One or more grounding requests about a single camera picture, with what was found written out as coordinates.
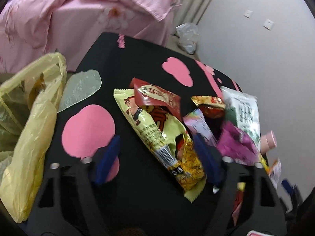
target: clear plastic sheet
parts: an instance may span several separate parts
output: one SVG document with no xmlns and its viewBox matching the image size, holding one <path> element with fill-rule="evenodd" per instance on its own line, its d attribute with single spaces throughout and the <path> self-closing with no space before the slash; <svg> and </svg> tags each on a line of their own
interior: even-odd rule
<svg viewBox="0 0 315 236">
<path fill-rule="evenodd" d="M 0 86 L 0 154 L 6 159 L 13 151 L 0 198 L 17 223 L 28 218 L 42 183 L 66 77 L 65 58 L 48 53 Z"/>
<path fill-rule="evenodd" d="M 88 70 L 72 75 L 67 81 L 58 112 L 90 97 L 100 89 L 101 85 L 102 80 L 96 70 Z"/>
</svg>

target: bed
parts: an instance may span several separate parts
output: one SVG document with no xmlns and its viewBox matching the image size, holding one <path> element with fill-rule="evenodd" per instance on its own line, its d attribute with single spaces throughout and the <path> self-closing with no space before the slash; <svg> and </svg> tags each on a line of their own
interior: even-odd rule
<svg viewBox="0 0 315 236">
<path fill-rule="evenodd" d="M 166 45 L 179 0 L 12 0 L 0 15 L 0 73 L 58 50 L 75 71 L 102 32 Z"/>
</svg>

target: white wall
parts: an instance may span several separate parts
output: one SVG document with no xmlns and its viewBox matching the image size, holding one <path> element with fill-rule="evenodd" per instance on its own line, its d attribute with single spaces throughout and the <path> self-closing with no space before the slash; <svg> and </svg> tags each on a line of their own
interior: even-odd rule
<svg viewBox="0 0 315 236">
<path fill-rule="evenodd" d="M 278 140 L 269 161 L 280 157 L 305 198 L 315 186 L 315 19 L 304 0 L 212 0 L 198 26 L 201 61 L 258 97 L 261 132 Z"/>
</svg>

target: pink bottle cap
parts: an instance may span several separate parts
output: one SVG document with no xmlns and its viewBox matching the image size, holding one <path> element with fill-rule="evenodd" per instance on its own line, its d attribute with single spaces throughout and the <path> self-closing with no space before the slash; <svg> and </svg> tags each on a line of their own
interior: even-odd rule
<svg viewBox="0 0 315 236">
<path fill-rule="evenodd" d="M 261 154 L 265 154 L 270 149 L 277 147 L 277 140 L 273 131 L 270 131 L 266 135 L 261 137 Z"/>
</svg>

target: pile of snacks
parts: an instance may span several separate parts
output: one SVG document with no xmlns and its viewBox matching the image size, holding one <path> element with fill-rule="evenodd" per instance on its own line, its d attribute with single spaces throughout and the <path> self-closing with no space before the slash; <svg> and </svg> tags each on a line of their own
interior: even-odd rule
<svg viewBox="0 0 315 236">
<path fill-rule="evenodd" d="M 269 169 L 260 153 L 260 125 L 257 99 L 254 96 L 221 87 L 219 97 L 192 96 L 198 109 L 183 117 L 191 134 L 200 134 L 205 143 L 217 147 L 222 156 L 253 165 L 260 161 L 276 187 L 280 161 Z M 114 98 L 142 142 L 176 178 L 191 202 L 205 185 L 205 172 L 185 126 L 181 123 L 180 97 L 163 88 L 133 78 L 130 89 L 114 90 Z M 217 141 L 205 117 L 225 117 Z"/>
</svg>

